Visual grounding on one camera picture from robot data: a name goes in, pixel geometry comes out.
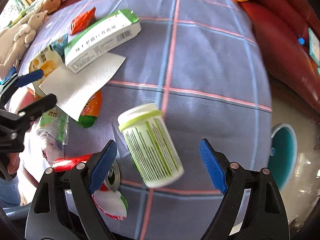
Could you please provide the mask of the person's left hand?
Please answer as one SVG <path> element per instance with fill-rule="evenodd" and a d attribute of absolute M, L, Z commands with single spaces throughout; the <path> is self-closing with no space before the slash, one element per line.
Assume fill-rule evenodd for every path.
<path fill-rule="evenodd" d="M 9 163 L 7 165 L 8 174 L 13 175 L 17 172 L 20 165 L 19 153 L 9 153 L 7 154 L 9 158 Z"/>

